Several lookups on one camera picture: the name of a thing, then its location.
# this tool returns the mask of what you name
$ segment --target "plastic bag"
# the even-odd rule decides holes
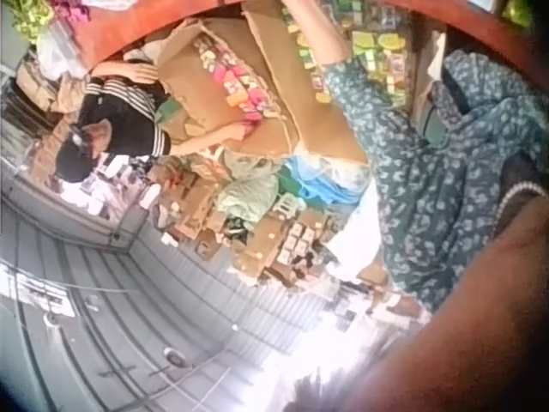
[[[137,2],[138,0],[81,0],[85,6],[114,11],[127,10]]]
[[[245,221],[258,222],[278,195],[278,178],[240,180],[231,183],[217,197],[216,208]]]
[[[40,72],[54,82],[67,72],[77,79],[82,79],[87,74],[79,53],[70,37],[69,29],[60,21],[51,24],[38,37],[36,43]]]

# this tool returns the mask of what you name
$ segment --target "white bag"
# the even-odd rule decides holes
[[[100,9],[121,11],[127,10],[138,0],[82,0],[84,6],[98,7]]]
[[[64,73],[82,79],[87,69],[79,58],[80,51],[72,41],[63,23],[51,24],[36,42],[36,56],[42,75],[55,82]]]

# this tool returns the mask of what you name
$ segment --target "man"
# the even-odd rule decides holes
[[[229,124],[203,136],[175,144],[154,122],[168,96],[152,64],[104,62],[95,67],[87,85],[78,121],[56,158],[56,175],[82,182],[101,153],[128,155],[189,155],[226,139],[244,139],[250,123]]]

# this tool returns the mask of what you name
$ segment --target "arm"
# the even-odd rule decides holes
[[[99,63],[91,72],[91,77],[124,76],[127,71],[126,62],[102,62]]]
[[[317,0],[283,0],[283,3],[323,66],[324,80],[333,98],[374,166],[386,163],[387,159],[376,161],[380,155],[409,161],[411,152],[423,139],[408,116],[392,107],[380,85],[368,79],[364,66],[352,58],[349,45]]]
[[[372,370],[344,410],[448,412],[500,401],[526,378],[522,368],[546,334],[548,241],[549,201],[540,198],[480,254],[433,320]]]
[[[156,67],[148,63],[102,62],[91,72],[92,78],[121,76],[134,83],[153,84],[158,81]]]
[[[170,150],[171,156],[185,156],[200,152],[210,146],[222,144],[225,140],[242,140],[253,130],[253,125],[246,122],[234,123],[210,131],[202,136],[193,137],[186,142],[173,144]]]

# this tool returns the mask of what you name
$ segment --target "person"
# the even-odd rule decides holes
[[[549,170],[549,99],[488,58],[456,51],[431,98],[447,128],[434,148],[368,78],[315,0],[283,0],[371,161],[383,261],[395,286],[435,312],[492,238],[503,164]]]
[[[78,183],[93,171],[101,153],[184,156],[226,139],[242,140],[253,130],[251,123],[228,124],[176,144],[155,123],[155,113],[167,99],[152,64],[135,59],[98,64],[91,73],[76,125],[57,154],[56,175]],[[82,153],[81,134],[89,140],[88,153]]]

